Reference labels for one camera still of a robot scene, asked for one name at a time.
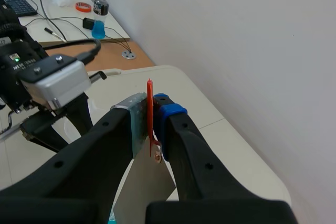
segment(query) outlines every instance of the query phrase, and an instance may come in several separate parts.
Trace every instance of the blue liquid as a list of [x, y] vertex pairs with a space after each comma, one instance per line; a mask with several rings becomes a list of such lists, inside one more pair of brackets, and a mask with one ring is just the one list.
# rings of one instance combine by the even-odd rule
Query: blue liquid
[[96, 20], [92, 29], [92, 36], [95, 39], [104, 39], [105, 38], [105, 28], [104, 22]]

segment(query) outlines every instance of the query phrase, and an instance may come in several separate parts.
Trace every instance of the power adapter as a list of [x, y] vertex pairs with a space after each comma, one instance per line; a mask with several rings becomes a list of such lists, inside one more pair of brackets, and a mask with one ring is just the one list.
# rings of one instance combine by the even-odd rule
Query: power adapter
[[91, 18], [84, 18], [83, 19], [83, 28], [85, 28], [85, 29], [92, 30], [94, 24], [95, 24], [94, 19], [91, 19]]

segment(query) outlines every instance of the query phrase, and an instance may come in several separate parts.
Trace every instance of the water bottle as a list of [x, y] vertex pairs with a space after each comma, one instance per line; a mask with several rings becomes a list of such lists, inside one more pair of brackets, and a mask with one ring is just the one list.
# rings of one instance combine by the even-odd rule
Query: water bottle
[[95, 39], [105, 38], [105, 20], [109, 13], [109, 3], [106, 0], [95, 0], [93, 5], [95, 21], [92, 29], [92, 36]]

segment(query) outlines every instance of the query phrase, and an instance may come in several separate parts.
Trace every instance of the keyboard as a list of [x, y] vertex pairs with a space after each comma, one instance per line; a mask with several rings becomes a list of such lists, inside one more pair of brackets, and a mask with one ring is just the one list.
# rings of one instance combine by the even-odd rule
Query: keyboard
[[26, 0], [4, 0], [6, 1], [18, 17], [34, 16], [37, 11], [29, 5]]

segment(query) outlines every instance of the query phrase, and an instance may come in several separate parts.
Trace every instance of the wooden desk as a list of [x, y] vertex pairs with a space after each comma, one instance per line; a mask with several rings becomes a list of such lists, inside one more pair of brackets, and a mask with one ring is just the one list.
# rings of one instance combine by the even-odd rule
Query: wooden desk
[[[121, 70], [129, 70], [135, 68], [153, 67], [154, 63], [148, 56], [141, 50], [135, 42], [128, 42], [132, 52], [137, 56], [134, 60], [127, 60], [121, 56], [125, 49], [116, 44], [109, 42], [102, 42], [101, 50], [91, 63], [86, 65], [87, 71], [98, 71], [103, 69], [118, 68]], [[93, 48], [93, 45], [79, 45], [65, 48], [57, 48], [48, 50], [49, 55], [63, 54], [69, 56], [76, 56], [77, 54], [88, 51]]]

